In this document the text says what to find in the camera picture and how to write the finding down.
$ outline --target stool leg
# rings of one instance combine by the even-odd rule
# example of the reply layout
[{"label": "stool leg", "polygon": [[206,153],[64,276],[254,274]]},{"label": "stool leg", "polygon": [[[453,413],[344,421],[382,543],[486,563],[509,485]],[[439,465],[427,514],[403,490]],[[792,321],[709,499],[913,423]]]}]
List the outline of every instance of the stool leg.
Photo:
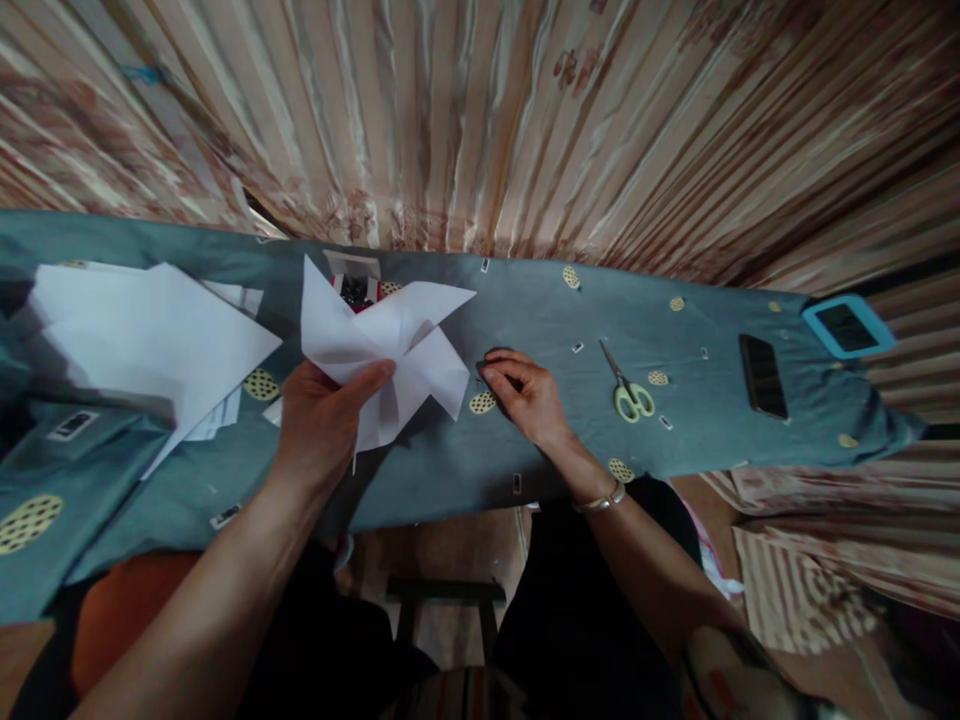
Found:
[{"label": "stool leg", "polygon": [[413,630],[420,600],[415,595],[404,595],[400,600],[400,619],[397,622],[397,641],[413,645]]},{"label": "stool leg", "polygon": [[490,600],[481,600],[477,605],[477,610],[480,611],[483,660],[487,665],[490,665],[493,663],[493,645],[497,641],[497,616],[493,612],[493,603]]}]

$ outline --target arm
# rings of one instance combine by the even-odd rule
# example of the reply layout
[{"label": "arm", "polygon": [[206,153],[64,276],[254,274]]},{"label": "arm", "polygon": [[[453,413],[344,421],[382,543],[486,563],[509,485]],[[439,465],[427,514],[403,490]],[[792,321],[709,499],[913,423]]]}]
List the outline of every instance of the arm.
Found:
[{"label": "arm", "polygon": [[220,533],[75,717],[232,716],[300,553],[353,455],[384,361],[340,390],[309,360],[283,387],[280,447],[253,501]]},{"label": "arm", "polygon": [[[559,470],[575,502],[611,495],[616,480],[567,425],[550,372],[510,350],[495,350],[486,360],[490,388],[520,432]],[[522,388],[514,389],[508,377]],[[679,663],[698,627],[741,625],[697,564],[629,495],[586,520],[617,585],[670,662]]]}]

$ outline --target black pants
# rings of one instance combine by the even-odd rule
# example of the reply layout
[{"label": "black pants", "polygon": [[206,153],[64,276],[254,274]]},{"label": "black pants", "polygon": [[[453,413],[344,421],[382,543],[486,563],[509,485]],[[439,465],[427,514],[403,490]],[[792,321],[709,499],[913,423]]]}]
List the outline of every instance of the black pants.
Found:
[{"label": "black pants", "polygon": [[[627,487],[699,564],[696,529],[676,493],[647,478]],[[240,717],[267,717],[278,707],[376,717],[404,689],[438,672],[423,652],[394,642],[382,608],[338,594],[332,568],[328,550],[307,546],[257,657]],[[64,591],[69,602],[55,613],[56,635],[12,718],[65,717],[75,705],[69,658],[89,585]],[[526,710],[534,717],[680,715],[679,688],[666,660],[616,586],[586,521],[566,501],[545,504],[534,515],[530,556],[494,662],[528,693]]]}]

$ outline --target forearm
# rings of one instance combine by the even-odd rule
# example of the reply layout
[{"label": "forearm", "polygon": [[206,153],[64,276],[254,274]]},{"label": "forearm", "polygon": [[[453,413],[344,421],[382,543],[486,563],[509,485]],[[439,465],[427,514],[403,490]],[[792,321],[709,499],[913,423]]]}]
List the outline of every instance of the forearm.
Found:
[{"label": "forearm", "polygon": [[221,717],[250,670],[326,495],[272,477],[220,533],[77,717]]},{"label": "forearm", "polygon": [[[616,481],[572,434],[543,448],[577,503],[608,496]],[[586,516],[607,565],[637,617],[671,662],[702,625],[739,618],[699,566],[629,495]]]}]

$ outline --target bracelet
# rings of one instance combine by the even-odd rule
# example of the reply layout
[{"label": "bracelet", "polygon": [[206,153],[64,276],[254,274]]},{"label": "bracelet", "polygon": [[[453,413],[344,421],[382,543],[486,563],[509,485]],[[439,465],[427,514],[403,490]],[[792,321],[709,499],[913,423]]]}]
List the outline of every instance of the bracelet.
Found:
[{"label": "bracelet", "polygon": [[571,502],[571,505],[573,505],[573,509],[581,515],[593,515],[601,510],[606,510],[612,505],[616,505],[618,502],[623,500],[623,496],[626,494],[627,486],[617,480],[617,489],[613,491],[612,495],[608,495],[605,498],[600,498],[599,500],[594,500],[593,502],[585,503],[583,505],[577,505],[575,502]]}]

